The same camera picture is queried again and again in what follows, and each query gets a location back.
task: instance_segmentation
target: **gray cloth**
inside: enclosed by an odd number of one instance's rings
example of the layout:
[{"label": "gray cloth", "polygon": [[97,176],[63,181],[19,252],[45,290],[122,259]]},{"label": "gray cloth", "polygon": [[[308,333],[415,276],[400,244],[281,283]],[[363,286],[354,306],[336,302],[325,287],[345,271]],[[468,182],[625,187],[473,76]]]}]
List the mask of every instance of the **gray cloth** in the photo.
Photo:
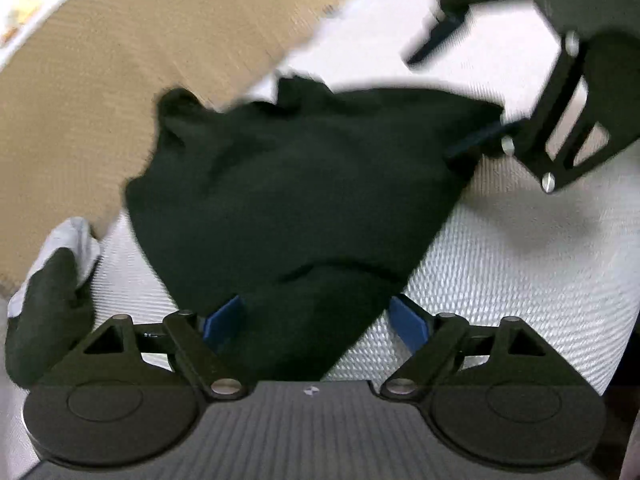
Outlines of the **gray cloth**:
[{"label": "gray cloth", "polygon": [[640,412],[636,418],[634,430],[629,439],[629,445],[626,448],[625,461],[622,465],[620,480],[639,480],[640,479]]}]

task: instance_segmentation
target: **brown surface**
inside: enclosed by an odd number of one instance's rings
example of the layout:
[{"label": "brown surface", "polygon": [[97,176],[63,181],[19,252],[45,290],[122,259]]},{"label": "brown surface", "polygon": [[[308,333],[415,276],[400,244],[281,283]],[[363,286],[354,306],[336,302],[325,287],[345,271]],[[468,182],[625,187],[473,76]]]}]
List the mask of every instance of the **brown surface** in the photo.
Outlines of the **brown surface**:
[{"label": "brown surface", "polygon": [[340,1],[69,0],[0,73],[0,282],[68,216],[104,231],[152,149],[158,92],[228,102]]}]

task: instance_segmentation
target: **ribbed gray panel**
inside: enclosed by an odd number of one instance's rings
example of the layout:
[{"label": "ribbed gray panel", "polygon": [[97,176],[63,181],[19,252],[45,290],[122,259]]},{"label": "ribbed gray panel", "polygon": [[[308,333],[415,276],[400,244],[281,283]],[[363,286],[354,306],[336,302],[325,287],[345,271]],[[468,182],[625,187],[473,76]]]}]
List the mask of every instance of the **ribbed gray panel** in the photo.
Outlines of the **ribbed gray panel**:
[{"label": "ribbed gray panel", "polygon": [[413,406],[375,397],[365,382],[261,383],[247,399],[209,407],[178,447],[116,472],[41,463],[25,480],[597,480],[575,463],[518,474],[443,446]]}]

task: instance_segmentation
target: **black fabric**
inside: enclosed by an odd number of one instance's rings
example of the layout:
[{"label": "black fabric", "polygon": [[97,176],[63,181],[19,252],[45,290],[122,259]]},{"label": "black fabric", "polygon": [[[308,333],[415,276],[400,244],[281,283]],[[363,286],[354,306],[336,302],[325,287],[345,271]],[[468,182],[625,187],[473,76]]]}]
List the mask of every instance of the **black fabric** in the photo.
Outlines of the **black fabric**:
[{"label": "black fabric", "polygon": [[67,248],[57,249],[29,280],[20,316],[8,319],[4,343],[7,374],[21,388],[31,388],[91,332],[88,283],[76,291],[76,260]]},{"label": "black fabric", "polygon": [[401,292],[466,180],[446,146],[502,109],[430,89],[333,94],[281,79],[276,104],[158,103],[158,145],[126,188],[136,237],[178,307],[239,294],[222,358],[249,380],[317,380]]}]

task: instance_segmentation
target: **black garment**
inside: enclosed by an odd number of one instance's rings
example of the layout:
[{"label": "black garment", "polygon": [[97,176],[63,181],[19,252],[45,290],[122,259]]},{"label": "black garment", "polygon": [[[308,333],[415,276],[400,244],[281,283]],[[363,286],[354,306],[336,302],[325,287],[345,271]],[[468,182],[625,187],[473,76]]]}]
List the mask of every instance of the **black garment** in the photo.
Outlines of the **black garment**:
[{"label": "black garment", "polygon": [[76,259],[57,249],[27,286],[22,311],[8,319],[4,362],[11,380],[31,388],[94,325],[89,281],[78,286]]},{"label": "black garment", "polygon": [[501,112],[295,77],[276,104],[220,114],[175,89],[158,104],[154,158],[126,188],[132,225],[179,308],[243,299],[226,362],[250,380],[317,380],[402,291],[465,187],[443,149]]}]

